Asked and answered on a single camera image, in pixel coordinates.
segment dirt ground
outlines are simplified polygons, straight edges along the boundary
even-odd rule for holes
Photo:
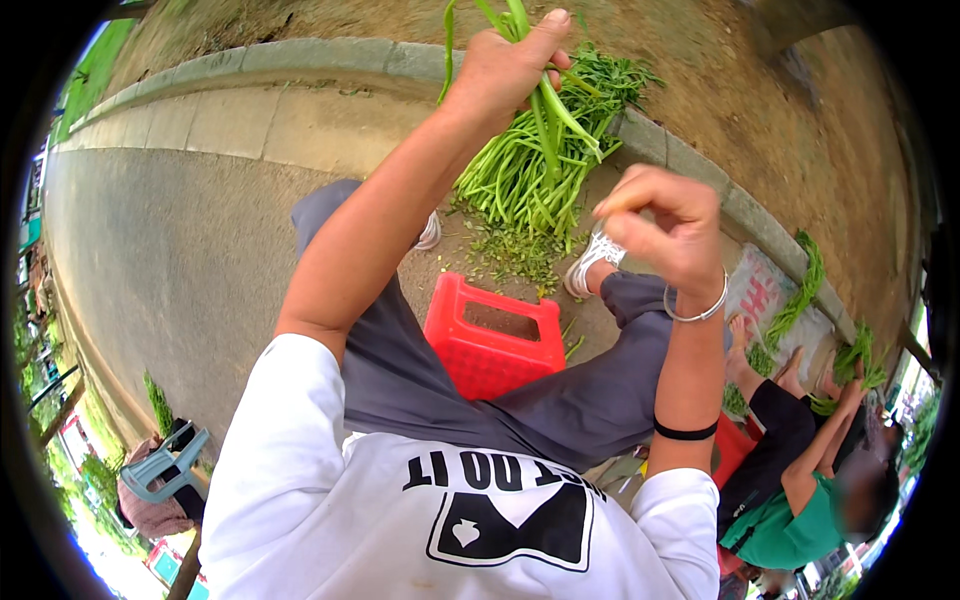
[[[409,0],[169,0],[136,26],[107,95],[155,72],[230,47],[294,37],[378,36],[443,43],[445,2]],[[487,26],[470,2],[455,13],[455,45]],[[525,3],[537,21],[553,4]],[[866,36],[845,27],[797,49],[813,95],[762,62],[737,0],[568,0],[571,46],[646,58],[666,89],[651,118],[713,159],[791,232],[820,244],[828,278],[881,345],[895,339],[909,298],[912,210],[888,94]]]

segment black hair tie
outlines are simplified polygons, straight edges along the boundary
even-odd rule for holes
[[[710,437],[717,431],[717,423],[720,422],[720,419],[717,419],[713,422],[713,425],[706,429],[700,429],[698,431],[677,431],[676,429],[670,429],[669,427],[664,427],[657,420],[657,417],[654,416],[654,431],[661,434],[664,438],[669,440],[680,440],[681,442],[697,442],[700,440],[705,440]]]

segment gray pants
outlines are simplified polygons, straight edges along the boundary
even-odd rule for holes
[[[335,181],[294,206],[298,257],[359,186]],[[621,330],[613,348],[490,401],[467,401],[424,339],[394,274],[347,336],[346,427],[518,452],[584,472],[653,433],[672,326],[663,287],[658,276],[608,276],[600,297]]]

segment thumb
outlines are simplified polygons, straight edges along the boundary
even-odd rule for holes
[[[673,255],[672,242],[656,224],[635,212],[616,212],[607,219],[604,232],[635,258],[649,262],[661,274],[669,273],[665,267]]]
[[[564,9],[554,9],[516,45],[542,68],[550,61],[553,53],[560,49],[568,31],[570,13]]]

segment silver bangle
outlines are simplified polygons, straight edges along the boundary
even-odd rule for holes
[[[727,276],[727,269],[723,270],[723,294],[720,295],[720,300],[717,301],[707,312],[700,313],[696,317],[680,317],[677,313],[673,312],[673,309],[670,308],[670,302],[667,301],[667,294],[670,292],[670,284],[667,283],[666,287],[663,288],[663,310],[666,311],[666,314],[670,315],[670,318],[674,321],[679,321],[681,323],[691,323],[693,321],[706,321],[713,314],[720,310],[720,307],[723,306],[724,301],[727,299],[727,283],[729,281]]]

